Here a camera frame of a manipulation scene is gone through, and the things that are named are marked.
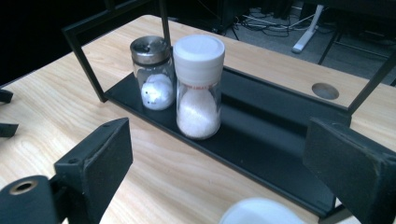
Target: cylinder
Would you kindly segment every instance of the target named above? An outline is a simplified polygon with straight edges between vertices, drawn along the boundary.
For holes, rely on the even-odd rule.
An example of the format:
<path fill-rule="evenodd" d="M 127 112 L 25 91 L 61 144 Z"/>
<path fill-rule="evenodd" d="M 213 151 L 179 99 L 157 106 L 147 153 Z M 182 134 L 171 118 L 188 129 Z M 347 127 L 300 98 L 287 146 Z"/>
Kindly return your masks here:
<path fill-rule="evenodd" d="M 225 47 L 211 35 L 188 35 L 174 45 L 177 127 L 191 139 L 206 139 L 220 127 L 220 80 Z"/>
<path fill-rule="evenodd" d="M 130 48 L 143 106 L 152 110 L 169 107 L 176 98 L 170 46 L 162 37 L 148 35 L 137 38 Z"/>

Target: perforated metal cap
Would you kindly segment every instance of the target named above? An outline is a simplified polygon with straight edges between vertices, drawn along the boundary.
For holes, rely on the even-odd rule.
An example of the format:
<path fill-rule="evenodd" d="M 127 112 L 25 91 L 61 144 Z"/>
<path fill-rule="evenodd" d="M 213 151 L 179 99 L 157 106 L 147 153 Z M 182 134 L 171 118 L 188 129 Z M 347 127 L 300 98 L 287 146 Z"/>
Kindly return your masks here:
<path fill-rule="evenodd" d="M 170 46 L 165 39 L 156 35 L 137 38 L 131 43 L 130 49 L 132 60 L 137 64 L 154 65 L 170 57 Z"/>

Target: white lid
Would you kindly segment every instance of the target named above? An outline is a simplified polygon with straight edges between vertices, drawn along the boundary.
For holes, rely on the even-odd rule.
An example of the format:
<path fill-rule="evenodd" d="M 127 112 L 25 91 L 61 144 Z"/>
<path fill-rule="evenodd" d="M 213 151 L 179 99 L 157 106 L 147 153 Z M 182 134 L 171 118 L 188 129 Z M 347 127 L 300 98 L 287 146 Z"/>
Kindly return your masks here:
<path fill-rule="evenodd" d="M 249 198 L 234 204 L 219 224 L 303 224 L 288 207 L 264 198 Z"/>
<path fill-rule="evenodd" d="M 177 78 L 187 85 L 208 86 L 220 81 L 224 44 L 211 35 L 187 35 L 173 49 Z"/>

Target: white powder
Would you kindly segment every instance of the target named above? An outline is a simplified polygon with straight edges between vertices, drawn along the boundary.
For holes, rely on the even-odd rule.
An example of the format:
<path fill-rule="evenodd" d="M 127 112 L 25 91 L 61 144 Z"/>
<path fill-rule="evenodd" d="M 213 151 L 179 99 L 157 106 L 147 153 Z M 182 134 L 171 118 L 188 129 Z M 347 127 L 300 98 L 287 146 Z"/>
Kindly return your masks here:
<path fill-rule="evenodd" d="M 165 109 L 174 101 L 171 79 L 164 74 L 149 76 L 141 94 L 143 105 L 153 110 Z"/>
<path fill-rule="evenodd" d="M 208 90 L 187 90 L 179 102 L 177 125 L 193 138 L 205 138 L 218 130 L 219 112 Z"/>

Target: light wood surface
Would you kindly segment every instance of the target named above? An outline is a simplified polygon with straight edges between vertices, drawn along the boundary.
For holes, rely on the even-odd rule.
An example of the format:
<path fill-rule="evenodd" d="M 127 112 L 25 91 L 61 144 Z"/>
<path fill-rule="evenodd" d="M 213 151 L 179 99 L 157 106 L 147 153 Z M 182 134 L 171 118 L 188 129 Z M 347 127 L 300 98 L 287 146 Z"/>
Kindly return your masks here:
<path fill-rule="evenodd" d="M 209 34 L 170 21 L 174 44 L 184 35 Z M 144 16 L 84 47 L 107 90 L 132 68 L 130 43 L 163 35 L 161 20 Z M 314 95 L 325 82 L 349 105 L 367 80 L 217 35 L 226 46 L 225 65 Z M 12 102 L 0 105 L 0 122 L 19 123 L 14 137 L 0 139 L 0 189 L 29 176 L 54 176 L 53 163 L 101 124 L 130 119 L 134 163 L 102 223 L 218 223 L 240 200 L 265 197 L 286 205 L 306 223 L 318 218 L 110 102 L 101 103 L 74 54 L 68 54 L 8 85 Z M 351 127 L 396 149 L 396 90 L 380 85 L 353 116 Z"/>

